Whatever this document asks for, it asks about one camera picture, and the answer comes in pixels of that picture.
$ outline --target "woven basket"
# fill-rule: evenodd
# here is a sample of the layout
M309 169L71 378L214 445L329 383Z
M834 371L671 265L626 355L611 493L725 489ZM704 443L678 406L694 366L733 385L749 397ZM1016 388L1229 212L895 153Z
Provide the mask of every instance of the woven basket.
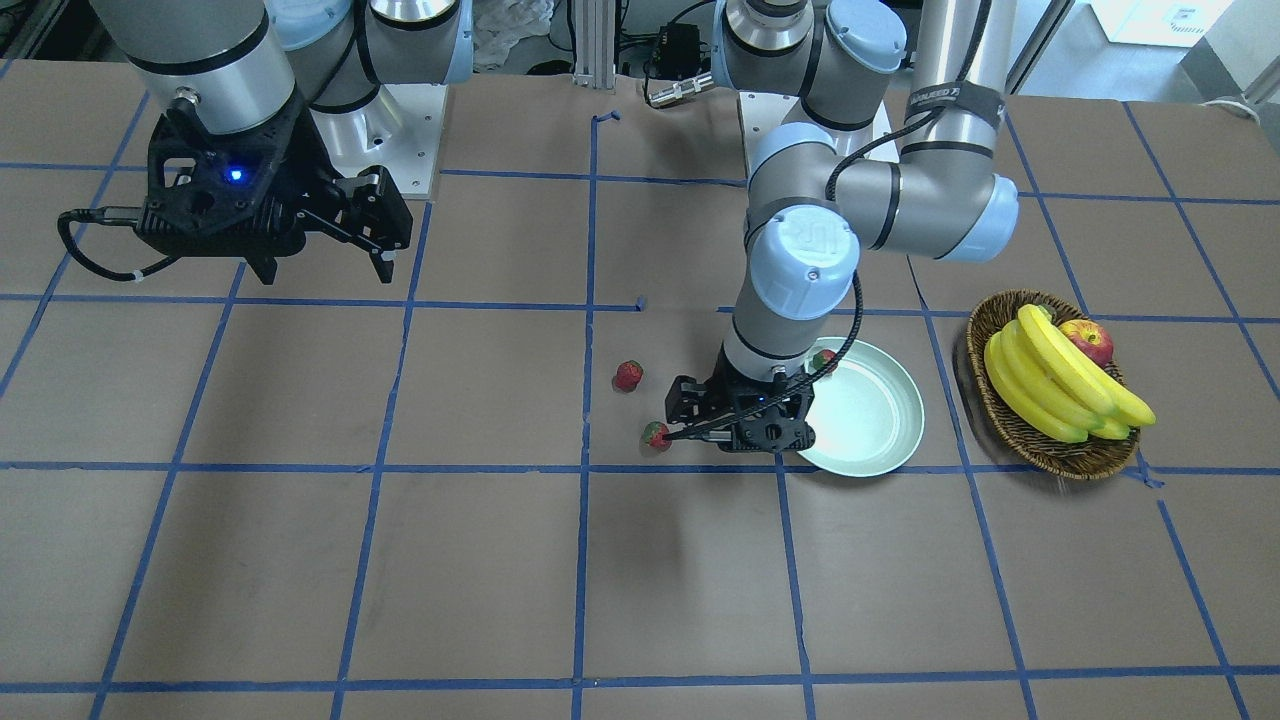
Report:
M1070 302L1034 290L1006 290L979 302L969 315L969 324L965 327L965 347L987 416L991 418L996 433L1014 448L1014 452L1041 470L1074 480L1110 478L1123 470L1138 450L1139 430L1137 428L1125 439L1103 439L1089 436L1089 439L1079 443L1059 442L1028 425L1025 420L1010 410L996 393L991 378L987 377L987 368L982 361L987 341L1009 320L1016 318L1018 309L1028 302L1051 307L1055 325L1066 320L1088 319ZM1124 375L1120 374L1115 363L1108 363L1106 372L1116 382L1124 384Z

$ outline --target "green plate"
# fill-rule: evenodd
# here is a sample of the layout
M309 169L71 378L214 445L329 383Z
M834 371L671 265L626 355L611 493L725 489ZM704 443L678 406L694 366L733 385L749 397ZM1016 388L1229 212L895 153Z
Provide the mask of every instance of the green plate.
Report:
M842 337L820 337L819 350L840 350ZM915 454L924 437L924 401L902 365L874 345L855 341L836 372L813 386L806 420L818 438L800 456L852 478L883 475Z

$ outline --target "black cable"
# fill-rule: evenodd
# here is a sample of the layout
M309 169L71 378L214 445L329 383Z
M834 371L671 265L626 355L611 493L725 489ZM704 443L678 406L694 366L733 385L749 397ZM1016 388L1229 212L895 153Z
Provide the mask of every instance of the black cable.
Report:
M164 260L147 265L141 270L133 270L132 273L116 273L115 270L108 270L102 265L90 260L79 247L76 246L76 240L72 237L72 223L93 223L99 225L132 225L133 220L116 219L110 220L106 217L108 210L128 210L133 213L136 218L141 213L141 208L95 208L92 210L79 209L68 210L61 215L58 215L58 236L63 240L63 246L67 247L68 255L70 255L82 268L93 273L97 277L106 278L115 282L134 282L140 281L147 275L154 275L160 270L173 265L178 261L178 258L166 255Z
M685 8L678 14L676 14L675 18L671 18L671 20L667 24L676 24L676 23L680 22L680 18L687 15L689 13L692 13L694 10L696 10L698 8L701 8L703 5L709 5L709 4L714 3L714 1L716 0L698 0L698 3L694 3L692 5Z
M832 372L835 372L836 365L845 357L845 354L854 347L854 342L858 340L858 331L863 327L863 283L858 278L858 273L854 273L854 325L849 329L849 337L845 338L845 343L840 346L836 351L836 356L827 361L826 365L818 369L817 373L806 377L805 379L797 382L794 386L788 386L785 391L765 398L759 405L753 405L745 410L732 413L730 415L722 415L714 420L705 420L698 423L696 425L686 425L684 429L675 433L667 433L667 439L685 439L696 434L703 434L710 430L718 430L721 428L740 423L756 413L763 413L769 407L776 405L782 405L783 402L795 397L797 392L805 391L822 378L826 378Z
M980 0L978 4L978 17L974 18L973 33L969 35L969 47L965 50L964 59L960 63L960 72L956 73L956 85L969 79L969 70L973 68L973 60L978 55L978 45L982 42L982 35L987 31L987 18L991 17L991 0ZM924 118L899 129L897 132L891 132L886 136L878 137L867 145L855 150L851 155L842 159L836 164L836 168L831 170L831 177L827 178L827 200L836 200L836 183L840 181L840 174L849 169L850 165L861 160L868 152L884 145L886 142L892 142L900 137L911 135L913 132L923 128L924 126L938 119L943 113L942 108L934 108L924 115Z

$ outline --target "apple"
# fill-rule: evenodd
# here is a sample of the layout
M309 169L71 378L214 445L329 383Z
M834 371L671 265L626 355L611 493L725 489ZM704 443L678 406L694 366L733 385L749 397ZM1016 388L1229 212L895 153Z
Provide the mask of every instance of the apple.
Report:
M1115 352L1111 334L1093 320L1068 320L1057 327L1071 343L1100 368L1106 368Z

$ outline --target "banana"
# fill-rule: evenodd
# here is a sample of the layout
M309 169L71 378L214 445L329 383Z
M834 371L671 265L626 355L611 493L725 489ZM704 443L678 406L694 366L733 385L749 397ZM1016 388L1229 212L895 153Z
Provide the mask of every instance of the banana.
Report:
M1089 430L1089 434L1103 439L1124 439L1129 437L1129 425L1116 420L1115 418L1107 418L1106 424L1101 428Z
M1102 415L1114 414L1116 419L1133 427L1156 424L1156 414L1151 410L1151 406L1089 360L1079 347L1071 345L1071 341L1044 316L1043 310L1034 305L1024 305L1018 310L1019 322L1023 323L1023 328L1025 329L1028 320L1023 319L1024 315L1034 318L1037 328L1051 338L1053 347L1059 348L1060 356L1066 357L1073 368L1076 368L1083 377L1092 380L1093 384L1101 387L1107 393L1115 409L1111 413L1102 413ZM1025 334L1032 336L1033 333L1028 329Z
M1059 420L1043 407L1036 404L1027 392L1012 379L1009 368L1005 365L1004 354L1000 352L1001 333L992 336L983 348L983 363L987 365L987 374L991 384L996 386L996 392L1018 414L1027 420L1027 424L1060 442L1084 442L1089 433Z
M998 333L1001 336L1000 351L1004 354L1005 365L1014 380L1027 391L1032 400L1059 420L1085 430L1102 428L1105 425L1103 418L1068 395L1052 378L1044 374L1039 363L1027 355L1021 332L1018 319L1014 318Z
M1029 354L1062 386L1062 389L1102 418L1108 418L1116 411L1115 398L1085 365L1094 370L1101 368L1085 357L1079 347L1071 345L1071 341L1044 318L1039 307L1032 304L1019 307L1018 323Z

